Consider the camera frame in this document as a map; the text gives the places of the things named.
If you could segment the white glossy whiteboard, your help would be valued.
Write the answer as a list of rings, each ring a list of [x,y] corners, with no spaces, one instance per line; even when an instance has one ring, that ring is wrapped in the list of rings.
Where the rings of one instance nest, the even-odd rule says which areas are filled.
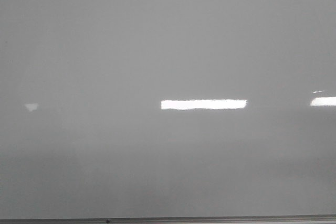
[[[1,0],[1,218],[335,213],[335,0]]]

